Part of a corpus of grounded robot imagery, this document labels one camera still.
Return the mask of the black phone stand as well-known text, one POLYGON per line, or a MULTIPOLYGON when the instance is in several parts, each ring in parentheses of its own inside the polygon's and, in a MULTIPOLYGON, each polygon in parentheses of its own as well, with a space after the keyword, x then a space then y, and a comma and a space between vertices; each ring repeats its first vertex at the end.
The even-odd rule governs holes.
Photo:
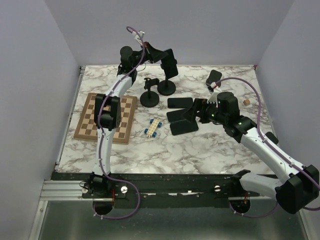
POLYGON ((148 77, 144 78, 144 80, 144 89, 146 92, 140 96, 140 103, 146 108, 153 108, 159 103, 160 98, 156 92, 151 91, 151 87, 158 86, 160 80, 158 78, 151 79, 148 77))
POLYGON ((167 79, 165 76, 165 80, 159 82, 157 86, 157 91, 159 94, 163 96, 170 96, 175 93, 176 85, 170 79, 167 79))

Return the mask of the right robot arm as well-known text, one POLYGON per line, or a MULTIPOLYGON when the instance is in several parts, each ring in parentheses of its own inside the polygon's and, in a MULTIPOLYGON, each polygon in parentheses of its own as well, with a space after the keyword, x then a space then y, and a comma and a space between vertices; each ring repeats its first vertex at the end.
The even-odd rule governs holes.
POLYGON ((228 136, 255 153, 275 173, 276 178, 249 170, 237 173, 230 183, 234 195, 259 193, 276 200, 290 214, 297 213, 319 197, 319 170, 294 160, 262 133, 254 121, 241 115, 238 99, 233 93, 219 93, 215 103, 196 98, 183 117, 189 122, 199 118, 202 124, 222 125, 228 136))

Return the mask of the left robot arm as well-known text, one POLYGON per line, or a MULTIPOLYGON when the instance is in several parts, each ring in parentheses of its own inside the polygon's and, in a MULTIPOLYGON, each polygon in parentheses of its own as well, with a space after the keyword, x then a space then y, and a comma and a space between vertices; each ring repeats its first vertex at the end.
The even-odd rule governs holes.
POLYGON ((162 62, 168 56, 168 50, 158 50, 149 42, 144 42, 140 51, 134 51, 129 46, 121 48, 116 82, 105 93, 97 94, 95 97, 96 160, 89 180, 85 184, 91 194, 96 193, 104 198, 112 191, 115 181, 110 179, 110 158, 113 138, 121 123, 121 98, 136 81, 137 67, 145 62, 151 64, 162 62))

